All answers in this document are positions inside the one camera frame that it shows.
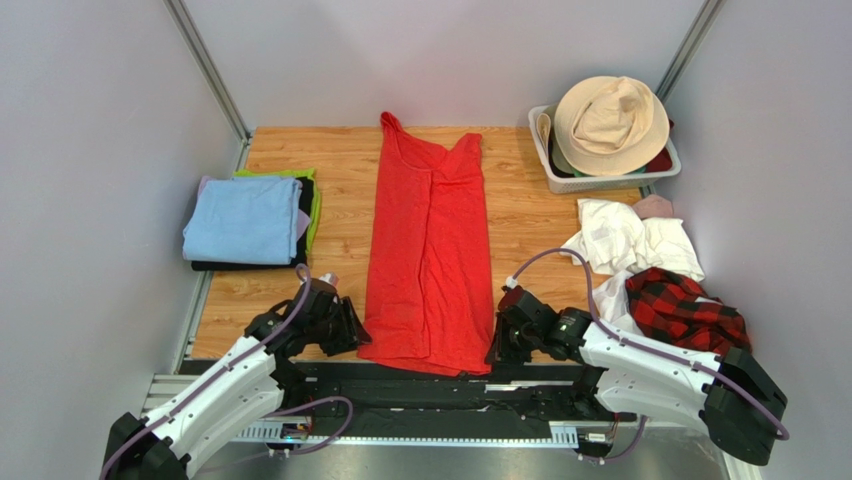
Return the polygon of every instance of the plaid fabric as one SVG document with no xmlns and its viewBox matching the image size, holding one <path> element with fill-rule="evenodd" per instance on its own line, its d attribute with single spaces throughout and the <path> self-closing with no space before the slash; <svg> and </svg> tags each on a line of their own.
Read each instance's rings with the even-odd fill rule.
<svg viewBox="0 0 852 480">
<path fill-rule="evenodd" d="M 646 337 L 692 350 L 724 355 L 731 347 L 751 352 L 745 319 L 737 309 L 710 298 L 694 280 L 661 268 L 625 282 L 630 313 Z"/>
</svg>

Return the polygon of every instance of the hat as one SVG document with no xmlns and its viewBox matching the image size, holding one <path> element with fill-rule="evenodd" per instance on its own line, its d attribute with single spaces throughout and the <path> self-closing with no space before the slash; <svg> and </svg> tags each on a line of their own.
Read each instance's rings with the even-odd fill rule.
<svg viewBox="0 0 852 480">
<path fill-rule="evenodd" d="M 665 147 L 669 119 L 660 99 L 639 80 L 592 77 L 562 97 L 553 114 L 553 134 L 554 150 L 572 169 L 624 175 Z"/>
</svg>

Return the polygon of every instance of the wooden table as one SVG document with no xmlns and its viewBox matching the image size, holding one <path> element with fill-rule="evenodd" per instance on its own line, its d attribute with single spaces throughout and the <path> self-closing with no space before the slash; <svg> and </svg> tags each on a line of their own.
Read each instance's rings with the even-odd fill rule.
<svg viewBox="0 0 852 480">
<path fill-rule="evenodd" d="M 502 298 L 506 277 L 536 253 L 562 245 L 576 233 L 578 198 L 603 198 L 633 204 L 639 191 L 611 190 L 554 195 L 547 189 L 528 128 L 415 127 L 409 132 L 448 148 L 465 133 L 482 134 L 482 170 L 491 242 L 494 301 Z M 259 128 L 246 168 L 255 172 L 317 169 L 322 212 L 309 258 L 314 276 L 334 271 L 338 290 L 348 295 L 364 320 L 367 264 L 373 231 L 376 176 L 382 134 L 379 128 Z M 606 277 L 595 275 L 595 284 Z M 555 310 L 588 309 L 583 269 L 559 255 L 539 260 L 521 284 Z M 246 325 L 298 290 L 292 270 L 217 272 L 201 316 L 193 358 L 220 358 Z M 325 359 L 316 345 L 301 359 Z M 355 352 L 335 360 L 355 360 Z M 537 362 L 552 361 L 536 354 Z"/>
</svg>

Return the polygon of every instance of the red tank top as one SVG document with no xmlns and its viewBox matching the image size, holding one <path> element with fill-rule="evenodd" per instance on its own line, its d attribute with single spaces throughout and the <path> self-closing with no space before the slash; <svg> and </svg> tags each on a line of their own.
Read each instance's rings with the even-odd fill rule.
<svg viewBox="0 0 852 480">
<path fill-rule="evenodd" d="M 364 326 L 358 356 L 443 375 L 491 371 L 491 256 L 479 134 L 451 150 L 384 131 Z"/>
</svg>

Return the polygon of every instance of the black folded shirt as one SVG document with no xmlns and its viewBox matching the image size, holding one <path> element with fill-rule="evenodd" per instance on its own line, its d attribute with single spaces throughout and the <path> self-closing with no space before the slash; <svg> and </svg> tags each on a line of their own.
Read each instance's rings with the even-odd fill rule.
<svg viewBox="0 0 852 480">
<path fill-rule="evenodd" d="M 299 210 L 310 216 L 311 205 L 314 203 L 314 182 L 308 177 L 297 177 L 302 183 L 302 193 L 299 195 Z M 296 256 L 286 265 L 255 265 L 250 263 L 205 262 L 192 261 L 192 269 L 196 272 L 228 272 L 234 270 L 272 270 L 274 268 L 296 268 L 296 265 L 308 264 L 308 231 L 296 240 Z"/>
</svg>

